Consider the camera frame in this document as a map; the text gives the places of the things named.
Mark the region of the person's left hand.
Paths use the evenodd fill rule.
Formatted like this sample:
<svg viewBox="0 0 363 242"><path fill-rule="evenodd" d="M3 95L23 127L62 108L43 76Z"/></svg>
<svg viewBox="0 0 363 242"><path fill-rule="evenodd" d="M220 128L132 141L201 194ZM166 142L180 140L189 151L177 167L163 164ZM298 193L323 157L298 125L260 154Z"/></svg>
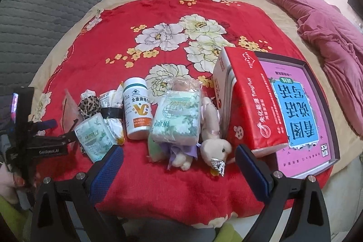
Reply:
<svg viewBox="0 0 363 242"><path fill-rule="evenodd" d="M20 190L25 186L25 180L18 174L11 173L5 163L1 165L1 197L5 199L11 205L20 206L23 209L32 208L33 201L25 194L19 199L17 190Z"/></svg>

